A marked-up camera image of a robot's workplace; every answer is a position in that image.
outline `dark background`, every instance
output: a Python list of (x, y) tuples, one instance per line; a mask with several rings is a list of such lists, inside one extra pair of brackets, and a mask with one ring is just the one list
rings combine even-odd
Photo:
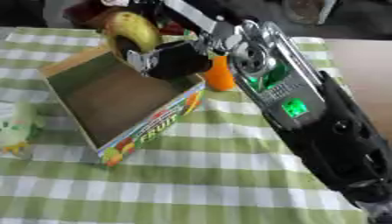
[[(80, 0), (46, 0), (45, 18), (49, 27), (70, 28), (62, 11)], [(392, 4), (371, 0), (343, 0), (343, 4), (319, 26), (293, 24), (284, 16), (279, 2), (263, 0), (221, 0), (241, 14), (272, 20), (291, 36), (336, 39), (392, 39)]]

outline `green light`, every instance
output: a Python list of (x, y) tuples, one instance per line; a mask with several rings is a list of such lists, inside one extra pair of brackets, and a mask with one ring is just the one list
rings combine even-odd
[(288, 100), (282, 105), (282, 108), (292, 118), (308, 112), (306, 105), (298, 98)]
[(288, 67), (278, 61), (275, 68), (263, 76), (262, 85), (267, 89), (272, 89), (279, 81), (282, 81), (287, 76), (288, 72)]
[(256, 91), (259, 91), (259, 79), (255, 77), (248, 77), (249, 85)]

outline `green and white tablecloth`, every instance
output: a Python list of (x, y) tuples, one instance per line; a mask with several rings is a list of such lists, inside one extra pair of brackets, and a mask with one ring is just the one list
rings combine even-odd
[[(294, 157), (239, 89), (206, 91), (181, 118), (113, 170), (90, 152), (38, 67), (102, 41), (93, 31), (18, 28), (0, 48), (0, 101), (29, 99), (46, 127), (34, 158), (0, 157), (0, 223), (363, 223)], [(319, 38), (296, 38), (316, 66), (338, 72)]]

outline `open box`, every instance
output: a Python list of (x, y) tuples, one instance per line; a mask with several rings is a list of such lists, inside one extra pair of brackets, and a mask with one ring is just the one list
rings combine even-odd
[(40, 71), (106, 165), (117, 164), (191, 112), (205, 87), (197, 74), (170, 82), (144, 78), (105, 45)]

